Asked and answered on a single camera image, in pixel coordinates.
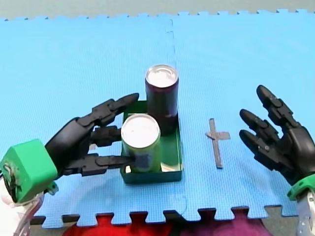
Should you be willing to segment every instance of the blue foam mat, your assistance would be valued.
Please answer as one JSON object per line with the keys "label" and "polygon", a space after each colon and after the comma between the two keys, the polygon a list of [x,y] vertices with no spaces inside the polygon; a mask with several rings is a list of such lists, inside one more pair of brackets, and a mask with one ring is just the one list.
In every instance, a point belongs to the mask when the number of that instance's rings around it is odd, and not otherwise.
{"label": "blue foam mat", "polygon": [[[112,223],[125,224],[138,211],[147,211],[150,223],[163,222],[169,210],[198,220],[205,208],[216,208],[216,219],[232,219],[232,207],[249,207],[250,218],[265,217],[264,207],[277,205],[283,215],[296,215],[286,197],[289,185],[257,163],[239,139],[246,126],[238,113],[246,108],[267,117],[255,94],[264,84],[315,135],[309,109],[315,101],[314,23],[314,14],[281,10],[0,22],[0,155],[33,138],[48,141],[70,118],[109,98],[139,92],[145,99],[146,69],[168,63],[180,73],[182,181],[127,186],[118,170],[62,177],[60,191],[46,195],[36,214],[46,217],[43,227],[61,227],[63,215],[80,215],[80,226],[95,225],[102,213],[114,213]],[[215,168],[204,135],[209,118],[231,135],[219,144],[222,170]],[[114,124],[121,126],[122,117]],[[93,152],[120,150],[116,143]]]}

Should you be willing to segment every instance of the aluminum can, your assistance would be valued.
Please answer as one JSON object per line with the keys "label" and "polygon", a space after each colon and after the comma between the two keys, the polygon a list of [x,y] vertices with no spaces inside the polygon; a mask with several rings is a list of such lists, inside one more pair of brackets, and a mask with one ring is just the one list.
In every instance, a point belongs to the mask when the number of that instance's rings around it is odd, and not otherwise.
{"label": "aluminum can", "polygon": [[121,129],[123,148],[135,162],[131,172],[159,172],[161,169],[160,129],[148,114],[129,116]]}
{"label": "aluminum can", "polygon": [[169,135],[178,124],[178,84],[175,68],[169,65],[155,65],[149,68],[145,77],[147,111],[160,127],[161,135]]}

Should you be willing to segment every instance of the robotic hand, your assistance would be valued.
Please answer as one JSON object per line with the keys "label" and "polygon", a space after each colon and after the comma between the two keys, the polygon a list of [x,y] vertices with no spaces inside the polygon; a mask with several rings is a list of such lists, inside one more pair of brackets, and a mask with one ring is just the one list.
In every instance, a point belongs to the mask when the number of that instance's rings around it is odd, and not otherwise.
{"label": "robotic hand", "polygon": [[309,132],[293,118],[293,112],[266,87],[259,85],[257,95],[271,121],[281,127],[283,136],[267,121],[242,109],[242,120],[253,130],[241,130],[243,143],[254,158],[270,170],[279,171],[292,185],[288,197],[298,203],[297,236],[315,236],[315,144]]}
{"label": "robotic hand", "polygon": [[58,190],[53,180],[72,174],[103,174],[132,164],[129,156],[88,152],[91,144],[105,147],[121,140],[121,130],[107,125],[138,98],[134,93],[92,108],[90,114],[71,119],[45,146],[33,140],[8,150],[0,162],[1,236],[30,235],[30,220],[41,207],[44,193]]}

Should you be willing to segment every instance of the green box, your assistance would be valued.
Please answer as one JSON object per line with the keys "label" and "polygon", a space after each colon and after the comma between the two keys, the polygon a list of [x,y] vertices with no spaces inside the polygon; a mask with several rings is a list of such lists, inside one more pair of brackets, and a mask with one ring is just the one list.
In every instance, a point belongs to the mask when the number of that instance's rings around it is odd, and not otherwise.
{"label": "green box", "polygon": [[[138,101],[124,112],[124,121],[132,114],[146,112],[147,102]],[[132,173],[129,167],[121,168],[121,175],[125,183],[161,183],[180,181],[182,179],[182,144],[179,126],[177,126],[173,134],[162,136],[160,145],[162,170],[156,173]],[[125,155],[124,148],[122,148],[122,155]]]}

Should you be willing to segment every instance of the can lid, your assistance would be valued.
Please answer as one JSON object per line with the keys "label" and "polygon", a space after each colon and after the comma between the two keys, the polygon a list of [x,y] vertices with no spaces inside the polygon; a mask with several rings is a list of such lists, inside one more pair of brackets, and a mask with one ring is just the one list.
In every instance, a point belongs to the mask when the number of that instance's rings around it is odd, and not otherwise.
{"label": "can lid", "polygon": [[169,65],[155,65],[147,71],[146,80],[150,85],[158,88],[166,88],[176,83],[178,74]]}
{"label": "can lid", "polygon": [[122,125],[122,140],[133,148],[146,148],[160,136],[157,121],[147,114],[129,116]]}

